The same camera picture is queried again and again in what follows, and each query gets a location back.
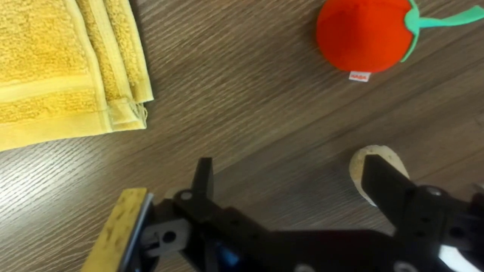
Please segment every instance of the yellow towel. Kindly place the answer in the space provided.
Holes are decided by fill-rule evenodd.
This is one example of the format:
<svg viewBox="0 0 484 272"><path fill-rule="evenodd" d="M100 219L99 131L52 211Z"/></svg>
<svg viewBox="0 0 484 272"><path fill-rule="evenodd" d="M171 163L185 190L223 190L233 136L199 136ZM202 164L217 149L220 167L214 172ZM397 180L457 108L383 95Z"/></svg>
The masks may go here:
<svg viewBox="0 0 484 272"><path fill-rule="evenodd" d="M147 112L140 102L153 96L137 24L108 16L112 9L122 18L132 18L123 3L128 4L2 1L0 151L146 128ZM131 31L122 36L116 34L117 28Z"/></svg>

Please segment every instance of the wooden table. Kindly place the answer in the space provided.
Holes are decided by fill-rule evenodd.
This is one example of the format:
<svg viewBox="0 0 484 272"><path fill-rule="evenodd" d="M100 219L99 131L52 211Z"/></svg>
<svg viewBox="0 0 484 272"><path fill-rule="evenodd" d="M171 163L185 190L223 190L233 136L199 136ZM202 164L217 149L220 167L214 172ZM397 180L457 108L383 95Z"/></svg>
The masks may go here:
<svg viewBox="0 0 484 272"><path fill-rule="evenodd" d="M323 0L134 4L158 95L150 128L2 152L0 270L78 270L123 189L161 199L202 155L215 157L221 205L282 229L392 231L348 175L368 143L463 199L484 175L483 24L426 31L409 62L365 84L318 54ZM181 257L162 267L190 270Z"/></svg>

